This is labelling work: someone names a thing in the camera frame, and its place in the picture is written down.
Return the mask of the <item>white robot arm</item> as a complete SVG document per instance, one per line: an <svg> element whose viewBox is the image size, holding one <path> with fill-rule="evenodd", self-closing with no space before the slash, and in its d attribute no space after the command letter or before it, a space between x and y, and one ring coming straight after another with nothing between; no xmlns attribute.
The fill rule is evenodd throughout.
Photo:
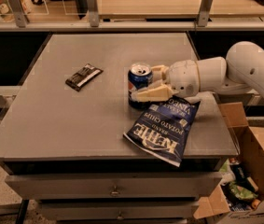
<svg viewBox="0 0 264 224"><path fill-rule="evenodd" d="M254 90L264 98L264 49L255 43L234 44L225 57L176 62L152 68L152 83L132 92L136 102L161 102L203 91L221 95Z"/></svg>

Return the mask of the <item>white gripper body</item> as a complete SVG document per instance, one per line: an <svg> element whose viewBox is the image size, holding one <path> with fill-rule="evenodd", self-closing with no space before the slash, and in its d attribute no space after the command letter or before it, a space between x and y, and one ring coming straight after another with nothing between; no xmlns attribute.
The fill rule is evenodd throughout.
<svg viewBox="0 0 264 224"><path fill-rule="evenodd" d="M199 92L199 72L195 61L186 60L172 64L167 79L177 97L191 97Z"/></svg>

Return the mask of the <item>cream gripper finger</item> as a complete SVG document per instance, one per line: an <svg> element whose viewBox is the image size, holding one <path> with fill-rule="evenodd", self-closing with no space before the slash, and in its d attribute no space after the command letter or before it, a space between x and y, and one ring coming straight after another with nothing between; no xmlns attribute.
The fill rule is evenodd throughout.
<svg viewBox="0 0 264 224"><path fill-rule="evenodd" d="M167 77L168 69L169 67L163 64L152 66L151 70L153 74L153 81L165 80Z"/></svg>
<svg viewBox="0 0 264 224"><path fill-rule="evenodd" d="M177 94L170 86L161 84L156 88L143 88L131 93L131 98L135 102L162 102L167 101Z"/></svg>

